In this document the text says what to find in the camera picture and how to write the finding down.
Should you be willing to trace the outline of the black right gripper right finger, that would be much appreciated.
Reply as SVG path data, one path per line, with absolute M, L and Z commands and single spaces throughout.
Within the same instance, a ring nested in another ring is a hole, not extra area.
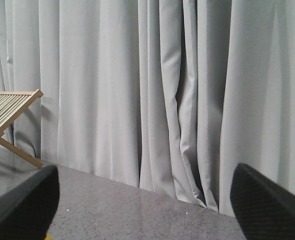
M 245 163 L 235 168 L 230 202 L 248 240 L 295 240 L 295 195 Z

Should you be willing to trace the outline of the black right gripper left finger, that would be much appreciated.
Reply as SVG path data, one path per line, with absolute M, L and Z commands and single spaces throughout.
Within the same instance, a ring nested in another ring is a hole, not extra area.
M 44 240 L 59 200 L 58 168 L 45 166 L 0 196 L 0 240 Z

